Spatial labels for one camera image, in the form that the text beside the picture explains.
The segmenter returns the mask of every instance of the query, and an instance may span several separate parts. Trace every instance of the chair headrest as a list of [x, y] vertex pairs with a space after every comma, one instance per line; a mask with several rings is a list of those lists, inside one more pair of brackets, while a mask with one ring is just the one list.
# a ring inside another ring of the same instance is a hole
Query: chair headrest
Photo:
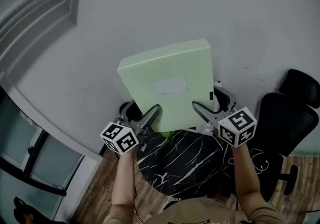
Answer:
[[303, 102], [279, 93], [266, 94], [254, 139], [259, 149], [288, 156], [318, 125], [318, 114]]
[[279, 92], [315, 109], [320, 107], [320, 84], [301, 71], [290, 69]]

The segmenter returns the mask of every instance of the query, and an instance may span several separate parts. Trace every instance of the black office chair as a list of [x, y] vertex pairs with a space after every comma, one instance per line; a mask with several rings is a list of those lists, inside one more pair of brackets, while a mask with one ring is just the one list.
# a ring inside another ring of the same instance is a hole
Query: black office chair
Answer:
[[[318, 114], [311, 108], [320, 106], [320, 85], [311, 76], [290, 69], [279, 92], [266, 94], [260, 106], [254, 138], [248, 142], [253, 164], [257, 170], [261, 194], [268, 202], [278, 183], [287, 181], [284, 194], [293, 191], [298, 167], [291, 166], [290, 174], [281, 174], [283, 156], [295, 147], [317, 126]], [[254, 149], [263, 151], [257, 156]]]

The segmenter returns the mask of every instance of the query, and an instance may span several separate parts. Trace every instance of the round table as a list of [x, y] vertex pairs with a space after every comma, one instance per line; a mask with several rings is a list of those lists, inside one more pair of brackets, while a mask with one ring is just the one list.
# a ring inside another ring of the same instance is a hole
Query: round table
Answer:
[[159, 192], [180, 199], [209, 196], [234, 186], [231, 146], [213, 136], [177, 130], [171, 138], [152, 132], [137, 162], [145, 180]]

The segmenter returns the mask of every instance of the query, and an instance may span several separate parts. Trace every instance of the green object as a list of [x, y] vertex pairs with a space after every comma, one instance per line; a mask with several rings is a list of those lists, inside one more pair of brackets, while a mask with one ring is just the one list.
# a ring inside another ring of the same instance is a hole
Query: green object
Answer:
[[124, 85], [145, 114], [159, 104], [155, 132], [177, 131], [206, 122], [192, 102], [213, 109], [214, 91], [211, 46], [206, 39], [177, 43], [121, 60], [118, 68]]
[[174, 134], [174, 131], [161, 132], [161, 135], [165, 138], [171, 138], [173, 134]]

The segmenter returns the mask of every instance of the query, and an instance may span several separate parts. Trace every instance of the hand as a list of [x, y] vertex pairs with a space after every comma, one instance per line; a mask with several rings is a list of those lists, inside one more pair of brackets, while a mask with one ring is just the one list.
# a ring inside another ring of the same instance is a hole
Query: hand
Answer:
[[120, 155], [120, 158], [121, 159], [134, 159], [137, 151], [138, 151], [138, 146], [135, 146], [134, 148], [129, 150], [127, 153]]

